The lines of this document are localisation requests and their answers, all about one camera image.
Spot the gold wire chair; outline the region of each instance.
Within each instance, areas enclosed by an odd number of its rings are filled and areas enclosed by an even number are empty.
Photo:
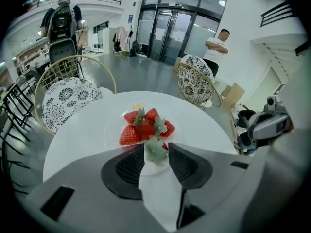
[[[178,65],[178,88],[180,93],[196,106],[205,108],[214,92],[219,100],[219,105],[215,106],[220,107],[222,104],[220,95],[211,80],[200,70],[187,63],[181,62]]]
[[[63,59],[58,60],[53,63],[46,71],[42,74],[41,78],[38,81],[38,84],[35,89],[35,117],[40,125],[50,134],[55,135],[43,122],[42,116],[42,102],[44,95],[48,89],[56,82],[68,79],[68,78],[79,78],[83,81],[88,81],[94,84],[95,87],[98,87],[101,92],[103,89],[111,93],[110,90],[102,88],[107,85],[107,80],[105,77],[110,77],[112,83],[113,93],[117,93],[116,82],[113,78],[111,72],[107,67],[105,67],[98,60],[82,55],[69,56]]]

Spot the patterned seat cushion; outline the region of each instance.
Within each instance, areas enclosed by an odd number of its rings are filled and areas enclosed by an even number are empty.
[[[197,68],[215,84],[213,73],[203,59],[194,55],[186,55],[181,63]],[[178,72],[178,86],[182,94],[193,104],[208,101],[214,93],[214,89],[199,72],[183,65],[180,66]]]

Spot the black pants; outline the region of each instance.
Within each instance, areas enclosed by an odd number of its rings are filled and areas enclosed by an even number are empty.
[[[211,61],[211,60],[207,60],[207,59],[203,59],[206,64],[208,65],[208,67],[212,70],[212,73],[214,75],[214,77],[216,76],[217,72],[218,72],[218,64]]]

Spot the gray floor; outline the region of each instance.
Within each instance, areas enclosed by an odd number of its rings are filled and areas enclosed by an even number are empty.
[[[117,84],[118,93],[126,91],[155,91],[178,96],[182,99],[177,86],[177,74],[172,71],[172,66],[142,57],[129,58],[119,55],[102,55],[97,57],[97,59],[111,71]],[[98,86],[112,90],[112,83],[108,75],[104,75],[104,77],[96,75],[95,79]],[[223,128],[232,140],[232,131],[226,109],[224,107],[217,108],[212,106],[206,108],[205,112]],[[20,156],[10,148],[7,149],[7,152],[9,160],[22,161],[31,168],[29,170],[12,165],[10,171],[12,180],[21,186],[25,186],[21,188],[14,185],[15,189],[29,192],[33,187],[42,182],[44,160],[52,137],[40,128],[33,117],[30,117],[27,123],[32,128],[29,129],[25,126],[23,130],[31,142],[24,144],[11,139],[9,136],[7,137],[8,142],[24,155]],[[11,134],[23,138],[15,129],[11,130]]]

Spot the door frame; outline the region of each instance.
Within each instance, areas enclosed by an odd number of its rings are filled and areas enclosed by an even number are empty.
[[[185,38],[184,38],[183,43],[181,45],[178,57],[181,57],[183,55],[183,53],[184,53],[184,50],[186,48],[186,45],[187,45],[190,33],[192,31],[192,28],[193,28],[193,25],[194,25],[194,22],[195,22],[195,19],[196,19],[196,16],[197,16],[196,12],[179,10],[177,8],[160,8],[160,9],[157,8],[155,10],[155,19],[153,21],[153,26],[152,26],[152,29],[151,29],[151,32],[150,32],[150,37],[149,37],[149,48],[148,48],[148,53],[147,53],[147,57],[148,58],[150,58],[151,50],[152,50],[152,45],[153,45],[153,40],[154,40],[154,37],[155,37],[155,30],[156,30],[156,25],[157,25],[157,22],[158,22],[158,13],[160,11],[163,11],[163,10],[170,10],[171,14],[170,14],[169,22],[168,22],[168,25],[167,25],[167,29],[166,29],[165,34],[164,34],[165,37],[164,37],[164,40],[163,40],[163,43],[162,43],[162,47],[161,47],[160,59],[158,60],[158,61],[161,61],[161,62],[164,62],[163,61],[163,57],[164,57],[163,50],[165,50],[164,47],[165,47],[165,44],[166,44],[167,40],[169,40],[169,41],[171,40],[170,39],[170,35],[171,35],[171,32],[172,32],[172,29],[174,28],[174,25],[175,25],[178,13],[186,14],[186,15],[190,15],[191,16],[189,25],[188,25],[187,30],[185,32]],[[170,42],[168,42],[166,44],[166,51],[165,51],[165,53],[168,50],[169,44],[170,44]]]

